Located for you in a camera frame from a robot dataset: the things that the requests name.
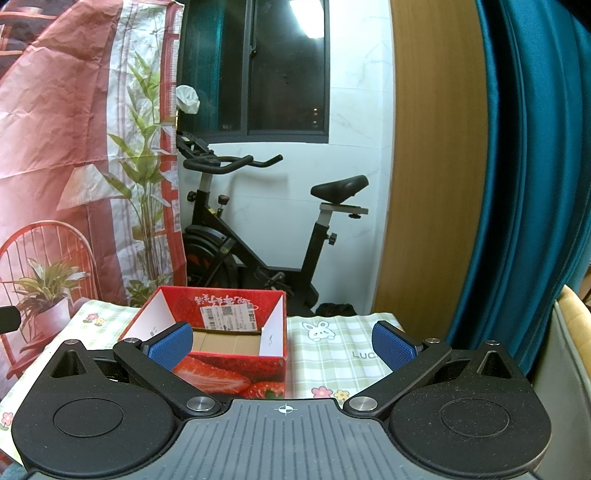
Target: bike seat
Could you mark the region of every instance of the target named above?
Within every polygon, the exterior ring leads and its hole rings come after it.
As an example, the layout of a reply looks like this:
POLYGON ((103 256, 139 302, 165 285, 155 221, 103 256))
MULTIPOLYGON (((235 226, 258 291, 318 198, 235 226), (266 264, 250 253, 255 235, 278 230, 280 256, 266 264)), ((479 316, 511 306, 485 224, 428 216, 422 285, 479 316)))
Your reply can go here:
POLYGON ((310 189, 310 194, 320 200, 338 205, 363 190, 367 185, 369 185, 368 178, 365 175, 357 175, 344 180, 314 185, 310 189))

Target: printed backdrop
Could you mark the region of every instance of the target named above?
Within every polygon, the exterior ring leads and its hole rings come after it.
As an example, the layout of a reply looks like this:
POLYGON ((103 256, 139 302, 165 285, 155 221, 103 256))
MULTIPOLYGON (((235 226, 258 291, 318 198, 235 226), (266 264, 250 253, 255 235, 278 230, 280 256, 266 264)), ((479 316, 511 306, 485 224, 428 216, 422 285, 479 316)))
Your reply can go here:
POLYGON ((84 299, 186 283, 175 146, 182 6, 9 0, 0 10, 0 398, 84 299))

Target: bunny print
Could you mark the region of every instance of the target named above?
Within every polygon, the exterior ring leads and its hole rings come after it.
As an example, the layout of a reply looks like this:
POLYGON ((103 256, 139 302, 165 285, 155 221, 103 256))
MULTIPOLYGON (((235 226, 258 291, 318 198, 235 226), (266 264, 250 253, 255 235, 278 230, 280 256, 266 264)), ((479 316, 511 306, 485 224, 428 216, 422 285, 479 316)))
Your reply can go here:
POLYGON ((335 333, 329 329, 329 323, 325 320, 319 322, 318 325, 306 322, 302 323, 302 325, 308 330, 308 338, 313 342, 320 342, 324 338, 328 338, 328 340, 335 338, 335 333))

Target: blue gripper pad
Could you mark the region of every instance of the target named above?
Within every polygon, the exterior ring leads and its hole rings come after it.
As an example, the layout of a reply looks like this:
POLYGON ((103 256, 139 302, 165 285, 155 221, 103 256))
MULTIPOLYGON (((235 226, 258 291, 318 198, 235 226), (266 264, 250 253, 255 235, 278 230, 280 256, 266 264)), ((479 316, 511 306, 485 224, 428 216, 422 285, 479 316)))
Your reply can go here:
POLYGON ((171 371, 193 347, 193 329, 186 322, 167 328, 142 344, 148 358, 171 371))
POLYGON ((380 320, 371 332, 371 344, 374 352, 392 371, 415 358, 421 345, 414 342, 394 325, 380 320))

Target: bike frame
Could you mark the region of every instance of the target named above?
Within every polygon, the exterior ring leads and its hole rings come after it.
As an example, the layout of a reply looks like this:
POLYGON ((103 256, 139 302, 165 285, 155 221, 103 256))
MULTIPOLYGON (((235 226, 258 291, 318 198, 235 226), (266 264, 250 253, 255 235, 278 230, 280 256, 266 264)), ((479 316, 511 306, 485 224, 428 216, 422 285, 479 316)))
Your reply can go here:
MULTIPOLYGON (((366 215, 369 211, 357 206, 321 203, 320 214, 314 224, 301 269, 269 267, 244 243, 224 220, 217 216, 217 211, 209 206, 212 178, 213 174, 211 173, 201 174, 199 188, 195 192, 192 226, 208 227, 220 232, 226 239, 218 249, 212 263, 207 268, 206 273, 197 286, 206 287, 228 255, 235 255, 243 263, 243 268, 246 270, 243 276, 243 279, 245 279, 243 288, 262 287, 259 280, 254 280, 256 279, 256 269, 259 267, 268 271, 281 271, 285 274, 285 284, 292 290, 287 300, 288 309, 291 309, 291 314, 299 316, 314 315, 311 307, 314 306, 318 299, 318 292, 312 286, 312 278, 314 277, 324 242, 329 238, 327 233, 332 213, 343 212, 355 215, 358 218, 359 215, 366 215)), ((188 235, 191 235, 190 229, 191 226, 186 229, 188 235)))

